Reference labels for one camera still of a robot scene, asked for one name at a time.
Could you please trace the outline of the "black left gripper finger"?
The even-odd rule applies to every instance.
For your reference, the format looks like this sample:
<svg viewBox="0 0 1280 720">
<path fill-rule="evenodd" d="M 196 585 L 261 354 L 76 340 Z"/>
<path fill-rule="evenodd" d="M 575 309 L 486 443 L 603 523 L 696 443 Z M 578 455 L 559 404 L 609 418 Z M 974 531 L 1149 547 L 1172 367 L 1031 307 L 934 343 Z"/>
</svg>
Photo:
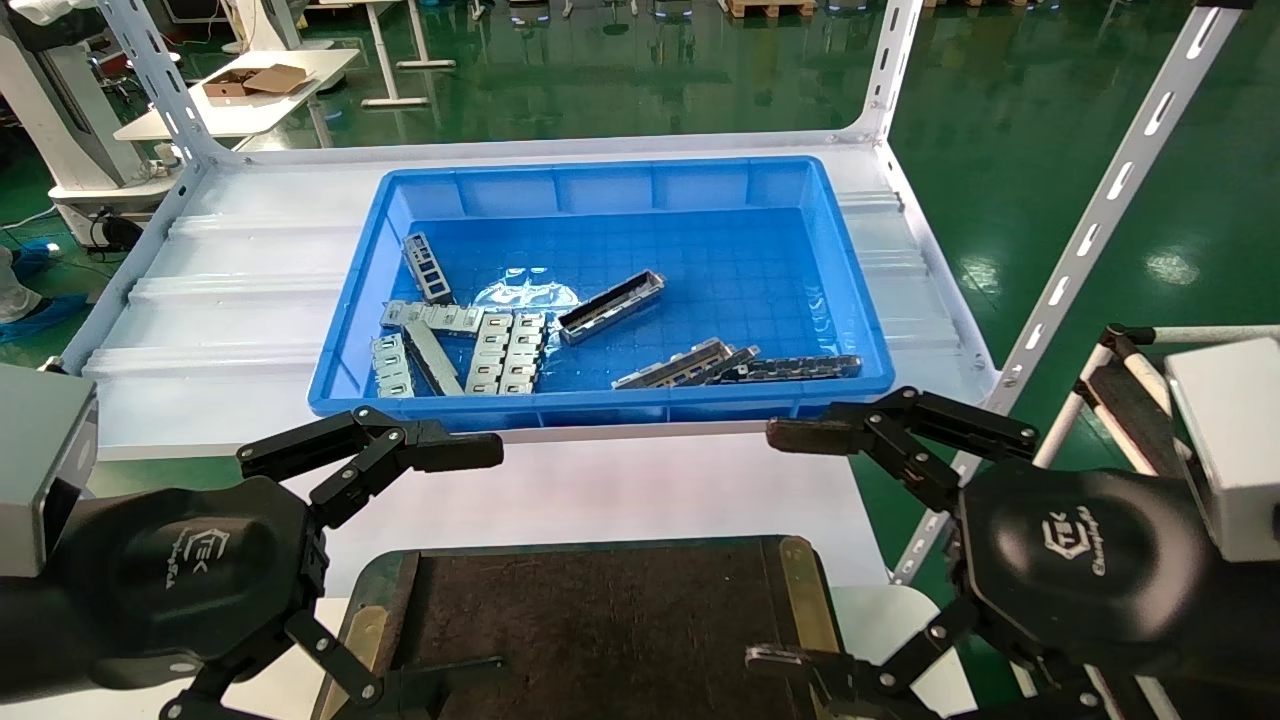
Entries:
<svg viewBox="0 0 1280 720">
<path fill-rule="evenodd" d="M 399 421 L 361 406 L 255 441 L 239 448 L 243 478 L 282 483 L 339 462 L 310 495 L 319 525 L 337 529 L 404 473 L 495 468 L 504 446 L 494 433 L 453 434 L 436 420 Z"/>
<path fill-rule="evenodd" d="M 436 719 L 452 692 L 462 685 L 492 682 L 506 671 L 506 660 L 492 656 L 426 667 L 399 667 L 376 676 L 315 616 L 297 612 L 283 628 L 332 683 L 347 693 L 334 719 L 407 719 L 417 711 L 428 719 Z M 201 669 L 192 685 L 164 706 L 160 717 L 260 719 L 259 714 L 221 703 L 233 679 L 234 674 L 227 669 Z"/>
</svg>

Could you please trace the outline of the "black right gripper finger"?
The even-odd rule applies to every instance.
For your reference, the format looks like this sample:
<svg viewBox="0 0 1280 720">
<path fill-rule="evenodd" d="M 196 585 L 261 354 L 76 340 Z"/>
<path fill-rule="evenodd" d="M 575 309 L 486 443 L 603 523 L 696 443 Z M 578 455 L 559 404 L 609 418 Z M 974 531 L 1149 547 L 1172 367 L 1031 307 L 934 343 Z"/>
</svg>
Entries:
<svg viewBox="0 0 1280 720">
<path fill-rule="evenodd" d="M 956 641 L 986 625 L 984 611 L 965 598 L 955 600 L 925 629 L 899 647 L 882 664 L 835 651 L 783 644 L 755 644 L 745 651 L 753 673 L 788 676 L 809 685 L 833 716 L 864 719 L 941 719 L 913 689 Z M 1050 682 L 1030 698 L 956 714 L 956 719 L 1100 719 L 1101 696 L 1084 675 Z"/>
<path fill-rule="evenodd" d="M 932 511 L 952 511 L 960 474 L 932 442 L 984 460 L 1029 461 L 1039 432 L 983 407 L 906 387 L 869 404 L 831 404 L 817 419 L 774 418 L 767 442 L 786 454 L 867 455 Z"/>
</svg>

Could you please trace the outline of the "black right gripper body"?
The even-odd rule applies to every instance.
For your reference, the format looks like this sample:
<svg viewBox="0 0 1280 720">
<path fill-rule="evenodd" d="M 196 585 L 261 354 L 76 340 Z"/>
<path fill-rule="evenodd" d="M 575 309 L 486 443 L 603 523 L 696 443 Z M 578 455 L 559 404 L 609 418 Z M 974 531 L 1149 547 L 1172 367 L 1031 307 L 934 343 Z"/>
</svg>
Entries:
<svg viewBox="0 0 1280 720">
<path fill-rule="evenodd" d="M 1023 644 L 1161 667 L 1216 548 L 1189 491 L 1129 471 L 992 468 L 959 497 L 969 585 Z"/>
</svg>

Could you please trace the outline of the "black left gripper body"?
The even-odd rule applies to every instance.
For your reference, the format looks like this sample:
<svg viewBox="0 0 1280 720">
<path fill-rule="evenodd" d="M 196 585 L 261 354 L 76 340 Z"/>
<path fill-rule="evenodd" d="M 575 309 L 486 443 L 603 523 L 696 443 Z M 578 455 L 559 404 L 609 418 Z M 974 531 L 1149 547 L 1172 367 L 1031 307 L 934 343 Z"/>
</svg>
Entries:
<svg viewBox="0 0 1280 720">
<path fill-rule="evenodd" d="M 248 680 L 292 647 L 325 571 L 312 510 L 268 479 L 81 501 L 44 570 L 3 579 L 3 689 Z"/>
</svg>

